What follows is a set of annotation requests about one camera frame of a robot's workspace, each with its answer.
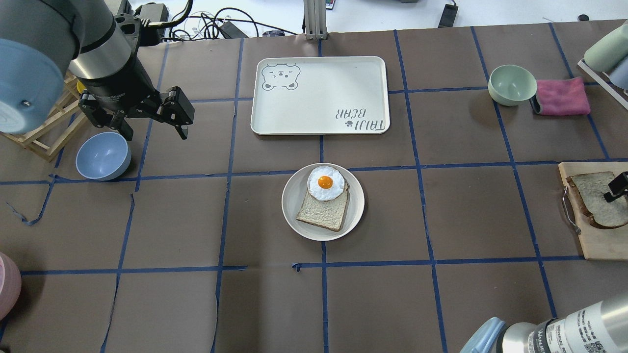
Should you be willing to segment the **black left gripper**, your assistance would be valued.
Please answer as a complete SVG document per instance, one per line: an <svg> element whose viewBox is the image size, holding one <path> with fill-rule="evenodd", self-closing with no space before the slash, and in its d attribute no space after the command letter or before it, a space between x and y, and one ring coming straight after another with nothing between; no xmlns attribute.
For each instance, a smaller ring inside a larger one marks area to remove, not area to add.
<svg viewBox="0 0 628 353"><path fill-rule="evenodd" d="M109 127L126 141L132 141L134 130L126 119L149 118L174 127L181 139L188 139L188 126L193 124L195 109L181 87L163 92L161 100L148 74L78 80L86 89L81 109L94 126Z"/></svg>

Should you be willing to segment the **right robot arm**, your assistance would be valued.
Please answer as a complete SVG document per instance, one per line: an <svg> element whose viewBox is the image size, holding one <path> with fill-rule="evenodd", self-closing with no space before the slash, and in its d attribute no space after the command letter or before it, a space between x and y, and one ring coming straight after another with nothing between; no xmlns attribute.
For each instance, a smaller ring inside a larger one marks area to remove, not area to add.
<svg viewBox="0 0 628 353"><path fill-rule="evenodd" d="M562 205L588 260L627 259L627 173L617 163L559 165ZM493 317L463 346L463 353L625 353L627 294L540 324Z"/></svg>

